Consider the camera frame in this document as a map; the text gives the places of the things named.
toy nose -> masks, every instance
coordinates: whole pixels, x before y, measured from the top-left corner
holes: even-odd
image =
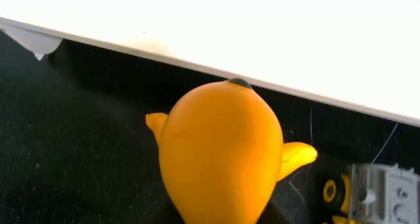
[[[228,82],[240,85],[242,87],[246,87],[248,89],[252,89],[251,85],[241,78],[232,78],[232,79],[229,79]]]

dark background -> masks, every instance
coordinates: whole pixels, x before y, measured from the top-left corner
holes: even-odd
[[[38,61],[0,33],[0,223],[148,222],[168,197],[145,114],[168,113],[189,90],[220,80],[66,40]],[[320,157],[279,182],[272,203],[293,223],[315,223],[315,171],[371,162],[396,122],[254,89],[285,142],[310,144],[312,115]],[[399,124],[377,162],[419,171],[419,141],[418,128]]]

orange toy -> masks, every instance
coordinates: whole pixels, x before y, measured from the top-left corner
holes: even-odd
[[[146,123],[185,223],[256,223],[276,182],[317,157],[310,145],[283,144],[276,115],[243,79],[197,87]]]

orange rubber toy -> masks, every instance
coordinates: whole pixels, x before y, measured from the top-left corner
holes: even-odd
[[[310,145],[283,143],[276,115],[238,78],[197,87],[146,123],[187,224],[256,223],[276,182],[317,157]]]

black surface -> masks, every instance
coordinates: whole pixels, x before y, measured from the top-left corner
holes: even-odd
[[[0,223],[150,221],[168,199],[144,115],[219,80],[71,41],[39,62],[0,33]],[[312,111],[320,157],[279,182],[271,201],[293,223],[315,223],[316,172],[371,162],[395,122],[253,88],[286,142],[311,143]],[[377,162],[419,171],[419,142],[418,128],[400,124]]]

